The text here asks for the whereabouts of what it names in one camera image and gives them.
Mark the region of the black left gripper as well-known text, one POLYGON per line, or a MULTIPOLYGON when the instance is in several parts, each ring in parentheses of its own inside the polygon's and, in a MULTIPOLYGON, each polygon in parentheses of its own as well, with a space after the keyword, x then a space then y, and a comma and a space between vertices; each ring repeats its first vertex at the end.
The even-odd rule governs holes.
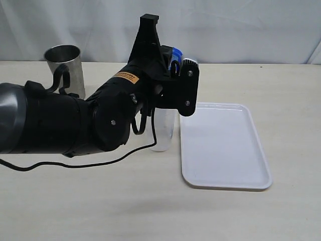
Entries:
POLYGON ((125 66, 125 79, 139 83, 147 79, 155 83, 175 83, 178 61, 173 61, 173 48, 161 45, 156 30, 159 16, 144 14, 139 18, 138 32, 125 66))

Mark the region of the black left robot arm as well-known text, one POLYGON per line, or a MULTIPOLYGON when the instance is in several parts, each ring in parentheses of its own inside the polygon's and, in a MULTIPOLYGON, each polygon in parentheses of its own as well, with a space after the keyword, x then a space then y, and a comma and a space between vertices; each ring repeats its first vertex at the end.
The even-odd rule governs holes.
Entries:
POLYGON ((172 48, 161 45, 159 17, 140 17, 128 63, 90 97, 68 93, 71 70, 61 64, 53 84, 1 84, 1 153, 62 154, 109 152, 127 143, 137 113, 176 109, 168 98, 177 80, 169 71, 172 48))

